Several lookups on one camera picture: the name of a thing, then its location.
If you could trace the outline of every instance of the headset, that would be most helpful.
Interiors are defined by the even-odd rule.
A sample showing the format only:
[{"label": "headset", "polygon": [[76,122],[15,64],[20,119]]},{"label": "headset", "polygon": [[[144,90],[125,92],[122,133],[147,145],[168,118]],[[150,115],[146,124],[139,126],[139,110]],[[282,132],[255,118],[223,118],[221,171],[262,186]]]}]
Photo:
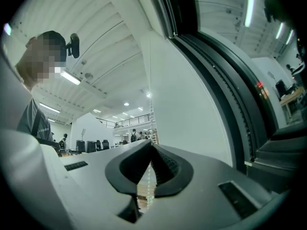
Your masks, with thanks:
[{"label": "headset", "polygon": [[66,49],[68,50],[68,56],[73,56],[75,59],[79,57],[79,44],[80,40],[76,33],[71,34],[71,41],[66,44]]}]

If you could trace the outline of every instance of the red light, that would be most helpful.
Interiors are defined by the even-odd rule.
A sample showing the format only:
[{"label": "red light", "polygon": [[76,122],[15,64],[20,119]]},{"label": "red light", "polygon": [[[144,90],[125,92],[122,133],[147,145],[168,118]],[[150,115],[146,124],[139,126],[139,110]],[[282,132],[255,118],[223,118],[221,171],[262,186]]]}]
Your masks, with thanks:
[{"label": "red light", "polygon": [[261,88],[261,87],[263,86],[263,82],[258,81],[258,82],[257,82],[257,86],[258,86],[258,88]]}]

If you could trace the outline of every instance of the gray shirt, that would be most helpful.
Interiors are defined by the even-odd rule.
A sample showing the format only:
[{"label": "gray shirt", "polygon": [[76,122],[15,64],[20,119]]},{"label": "gray shirt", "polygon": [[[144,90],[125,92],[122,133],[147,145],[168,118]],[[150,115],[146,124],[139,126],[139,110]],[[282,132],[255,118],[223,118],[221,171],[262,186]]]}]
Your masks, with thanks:
[{"label": "gray shirt", "polygon": [[[19,125],[17,127],[18,131],[31,134],[37,110],[38,106],[32,98],[19,122]],[[38,125],[37,137],[44,140],[53,141],[50,123],[43,113],[41,115],[40,122]]]}]

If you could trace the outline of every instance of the white curved ceiling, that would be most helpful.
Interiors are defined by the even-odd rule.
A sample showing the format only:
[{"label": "white curved ceiling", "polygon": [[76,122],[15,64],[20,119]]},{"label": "white curved ceiling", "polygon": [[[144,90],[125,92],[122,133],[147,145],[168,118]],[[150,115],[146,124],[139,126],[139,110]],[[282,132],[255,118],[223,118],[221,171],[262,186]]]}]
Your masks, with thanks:
[{"label": "white curved ceiling", "polygon": [[[25,1],[10,22],[11,37],[19,44],[8,43],[7,50],[17,50],[20,55],[31,37],[50,30],[61,33],[66,43],[72,33],[80,38],[80,57],[67,57],[67,70],[80,78],[81,84],[55,78],[32,91],[36,102],[61,111],[57,114],[42,108],[49,118],[70,123],[93,109],[101,110],[105,117],[120,112],[125,102],[130,109],[146,105],[148,85],[138,43],[140,33],[150,26],[140,11],[138,0]],[[86,73],[93,78],[87,79]]]},{"label": "white curved ceiling", "polygon": [[200,26],[208,28],[245,51],[251,58],[283,53],[291,28],[285,26],[279,39],[279,21],[268,23],[264,0],[255,0],[250,27],[245,27],[247,0],[197,0]]}]

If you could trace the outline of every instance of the balcony railing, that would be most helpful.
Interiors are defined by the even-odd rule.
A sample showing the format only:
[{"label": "balcony railing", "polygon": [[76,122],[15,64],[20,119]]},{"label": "balcony railing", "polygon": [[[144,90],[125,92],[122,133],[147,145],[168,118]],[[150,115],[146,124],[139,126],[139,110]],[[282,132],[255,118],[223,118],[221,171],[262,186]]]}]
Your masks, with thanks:
[{"label": "balcony railing", "polygon": [[143,116],[139,116],[139,117],[134,117],[134,118],[130,118],[124,121],[120,121],[120,122],[112,122],[112,121],[107,121],[101,118],[97,118],[104,126],[108,127],[108,128],[121,128],[121,127],[127,127],[127,126],[132,126],[132,125],[138,125],[141,123],[145,123],[145,122],[149,122],[151,118],[151,114],[145,114]]}]

